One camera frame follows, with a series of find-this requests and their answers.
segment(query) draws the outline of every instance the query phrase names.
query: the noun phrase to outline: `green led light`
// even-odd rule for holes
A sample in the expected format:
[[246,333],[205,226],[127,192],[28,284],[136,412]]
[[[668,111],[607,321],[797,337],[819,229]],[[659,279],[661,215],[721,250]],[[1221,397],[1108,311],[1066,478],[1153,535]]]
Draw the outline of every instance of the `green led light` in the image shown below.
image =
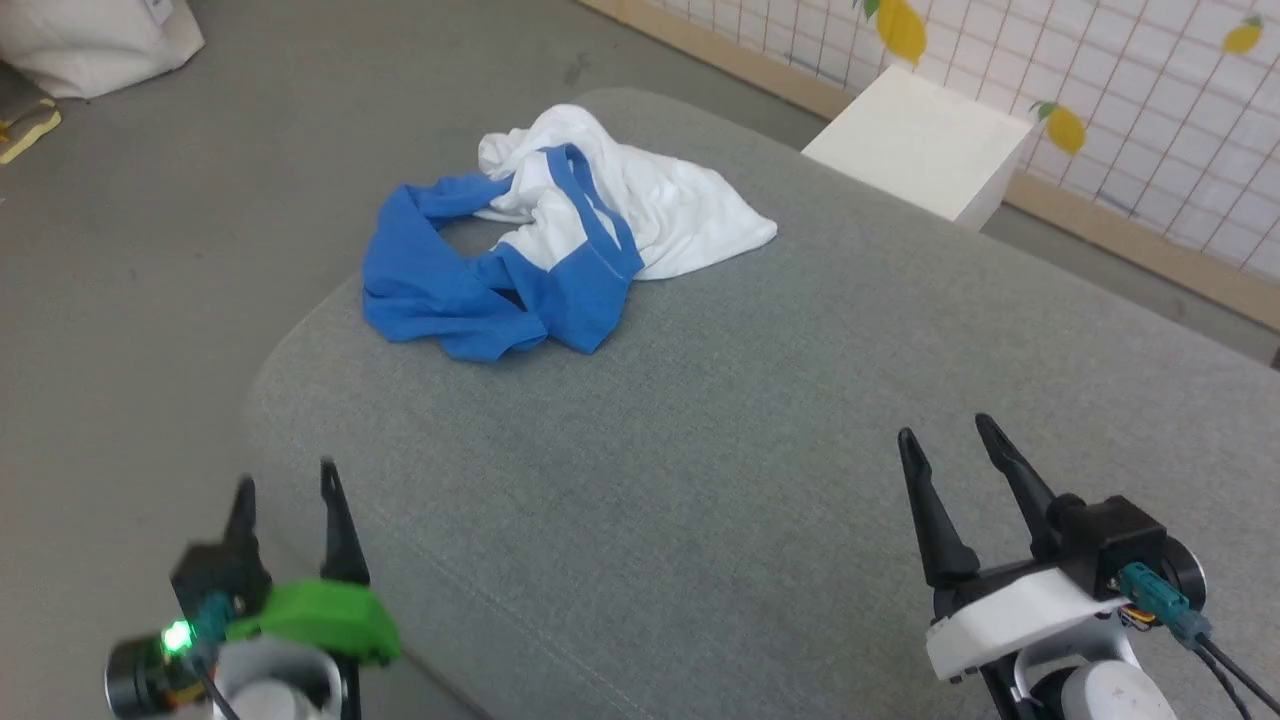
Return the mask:
[[160,633],[160,642],[164,644],[165,651],[170,655],[182,652],[191,647],[192,639],[195,639],[195,637],[191,632],[191,625],[188,625],[186,620],[178,620]]

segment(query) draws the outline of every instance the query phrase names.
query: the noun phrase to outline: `gray floor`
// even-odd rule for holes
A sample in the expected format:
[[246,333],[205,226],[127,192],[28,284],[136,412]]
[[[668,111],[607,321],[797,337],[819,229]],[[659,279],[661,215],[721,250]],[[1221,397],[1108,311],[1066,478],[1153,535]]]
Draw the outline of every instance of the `gray floor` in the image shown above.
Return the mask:
[[[820,127],[571,0],[195,10],[209,46],[187,68],[69,104],[0,172],[4,717],[108,716],[106,650],[174,614],[170,564],[225,512],[256,368],[356,269],[396,183],[468,169],[480,131],[593,87],[664,92],[796,146]],[[1274,334],[1015,211],[988,232],[1275,352]],[[420,685],[375,676],[370,716],[421,715]]]

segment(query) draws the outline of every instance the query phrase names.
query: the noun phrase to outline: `black cable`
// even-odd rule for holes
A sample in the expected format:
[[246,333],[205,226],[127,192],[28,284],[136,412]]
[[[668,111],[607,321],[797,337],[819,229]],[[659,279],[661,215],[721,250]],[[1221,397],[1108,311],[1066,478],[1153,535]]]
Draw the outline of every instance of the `black cable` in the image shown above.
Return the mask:
[[209,698],[214,701],[218,711],[223,714],[223,717],[227,720],[239,720],[239,715],[236,715],[236,711],[232,710],[232,703],[227,702],[227,698],[223,697],[223,691],[218,689],[214,678],[210,676],[209,670],[205,670],[205,664],[196,661],[192,664],[192,669],[196,671],[196,676],[200,678],[200,684],[205,685]]
[[1236,665],[1235,661],[1230,659],[1230,656],[1222,652],[1222,648],[1213,644],[1213,641],[1208,639],[1208,637],[1206,637],[1204,633],[1196,635],[1196,639],[1199,641],[1201,647],[1207,650],[1210,655],[1212,655],[1219,662],[1222,664],[1222,667],[1230,670],[1233,675],[1235,675],[1242,683],[1244,683],[1244,687],[1249,688],[1249,691],[1253,694],[1258,696],[1258,700],[1261,700],[1263,705],[1270,707],[1271,711],[1275,712],[1276,715],[1280,715],[1280,702],[1276,702],[1276,698],[1271,697],[1271,693],[1262,689],[1262,685],[1260,685],[1257,680],[1251,678],[1248,673],[1240,669],[1240,666]]
[[1244,705],[1244,701],[1240,700],[1240,696],[1235,692],[1235,685],[1231,684],[1231,679],[1228,678],[1226,673],[1217,666],[1217,662],[1213,662],[1213,656],[1210,655],[1203,647],[1197,647],[1194,652],[1196,657],[1203,660],[1204,665],[1207,665],[1210,671],[1213,673],[1213,676],[1217,678],[1217,682],[1222,684],[1222,689],[1226,691],[1226,697],[1231,698],[1235,708],[1240,711],[1240,717],[1244,720],[1253,720],[1253,715],[1249,714],[1249,707]]

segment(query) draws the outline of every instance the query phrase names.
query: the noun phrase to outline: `wooden beam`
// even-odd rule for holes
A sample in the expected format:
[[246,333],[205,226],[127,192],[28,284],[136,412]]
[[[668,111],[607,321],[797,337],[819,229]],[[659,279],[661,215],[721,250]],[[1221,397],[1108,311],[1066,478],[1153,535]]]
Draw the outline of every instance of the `wooden beam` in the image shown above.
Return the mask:
[[[783,65],[646,0],[579,1],[819,118],[833,119],[854,100],[812,73]],[[1280,331],[1280,284],[1179,247],[1128,218],[1025,173],[1014,176],[1005,202]]]

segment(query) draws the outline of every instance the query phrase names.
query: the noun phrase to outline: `yellow lemon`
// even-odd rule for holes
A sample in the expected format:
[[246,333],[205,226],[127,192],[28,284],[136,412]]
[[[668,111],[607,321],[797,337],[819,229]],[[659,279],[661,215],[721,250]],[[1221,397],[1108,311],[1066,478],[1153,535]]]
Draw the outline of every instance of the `yellow lemon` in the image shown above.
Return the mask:
[[1260,37],[1262,37],[1262,15],[1244,18],[1240,27],[1226,33],[1226,37],[1222,38],[1222,53],[1244,55],[1249,50],[1253,50]]
[[868,19],[878,10],[876,31],[890,53],[910,60],[913,65],[920,64],[928,38],[924,36],[924,22],[906,0],[864,0],[863,9]]
[[1048,118],[1048,138],[1062,152],[1075,155],[1084,147],[1084,123],[1080,122],[1080,118],[1075,117],[1075,113],[1057,102],[1046,101],[1032,105],[1032,109],[1037,110],[1042,120]]

